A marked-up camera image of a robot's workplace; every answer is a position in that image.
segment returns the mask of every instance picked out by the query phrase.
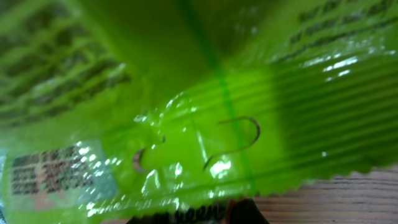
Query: wooden surface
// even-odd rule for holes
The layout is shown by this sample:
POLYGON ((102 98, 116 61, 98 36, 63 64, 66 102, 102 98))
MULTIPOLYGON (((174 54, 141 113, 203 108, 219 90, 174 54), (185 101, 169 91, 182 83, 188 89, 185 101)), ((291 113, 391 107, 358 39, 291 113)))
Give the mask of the wooden surface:
POLYGON ((319 181, 283 197, 255 201, 271 224, 398 224, 398 166, 319 181))

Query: wooden table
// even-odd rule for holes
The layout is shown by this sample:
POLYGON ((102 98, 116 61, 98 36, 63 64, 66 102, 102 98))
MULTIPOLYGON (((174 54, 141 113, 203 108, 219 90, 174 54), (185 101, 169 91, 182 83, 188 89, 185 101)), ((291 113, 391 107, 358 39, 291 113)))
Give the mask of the wooden table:
POLYGON ((398 224, 398 166, 319 181, 283 197, 255 201, 271 224, 398 224))

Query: green stripe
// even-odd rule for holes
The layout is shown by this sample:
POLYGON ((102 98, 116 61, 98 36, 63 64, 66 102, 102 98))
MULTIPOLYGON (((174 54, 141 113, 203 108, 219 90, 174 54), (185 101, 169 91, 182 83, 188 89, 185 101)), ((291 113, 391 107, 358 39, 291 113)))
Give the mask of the green stripe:
MULTIPOLYGON (((216 53, 212 50, 211 44, 207 39, 205 31, 202 29, 201 23, 200 23, 199 19, 197 18, 197 14, 191 4, 191 1, 179 0, 178 5, 180 7, 180 11, 181 11, 182 15, 184 16, 189 28, 191 29, 191 31, 193 33, 193 36, 197 39, 200 49, 203 52, 203 54, 205 55, 210 68, 215 71, 216 76, 217 76, 218 80, 220 81, 220 87, 223 91, 223 98, 224 98, 224 102, 226 104, 229 116, 231 119, 235 119, 236 113, 235 113, 234 106, 233 106, 231 98, 230 98, 227 83, 225 81, 225 73, 226 72, 224 71, 220 61, 218 60, 216 53)), ((245 145, 244 145, 243 137, 239 130, 239 126, 238 126, 237 122, 233 122, 233 129, 234 129, 234 132, 236 133, 236 137, 238 139, 238 147, 240 149, 244 148, 245 145)), ((249 178, 249 180, 251 181, 251 185, 252 185, 253 191, 254 191, 253 193, 257 193, 257 187, 256 187, 256 183, 254 181, 252 170, 250 168, 249 159, 244 150, 242 150, 240 152, 240 158, 241 158, 241 162, 244 167, 245 173, 246 173, 247 177, 249 178)))

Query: plastic bag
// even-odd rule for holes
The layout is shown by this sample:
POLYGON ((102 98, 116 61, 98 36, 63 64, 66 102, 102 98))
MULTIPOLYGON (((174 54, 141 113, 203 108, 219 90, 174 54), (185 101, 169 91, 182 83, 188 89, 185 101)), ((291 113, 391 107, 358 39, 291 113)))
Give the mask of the plastic bag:
POLYGON ((398 161, 396 1, 0 7, 10 223, 184 211, 398 161))

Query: shiny plastic surface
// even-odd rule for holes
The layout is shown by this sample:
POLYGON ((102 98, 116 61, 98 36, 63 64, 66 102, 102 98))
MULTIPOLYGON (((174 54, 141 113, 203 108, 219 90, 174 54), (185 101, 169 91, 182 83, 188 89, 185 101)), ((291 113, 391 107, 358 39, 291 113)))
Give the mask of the shiny plastic surface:
POLYGON ((398 161, 397 1, 7 6, 0 147, 10 223, 187 210, 398 161), (44 160, 71 146, 88 154, 44 160), (36 177, 24 174, 34 181, 14 194, 16 160, 36 177), (64 163, 46 174, 46 162, 64 163), (26 189, 51 203, 33 206, 26 189))

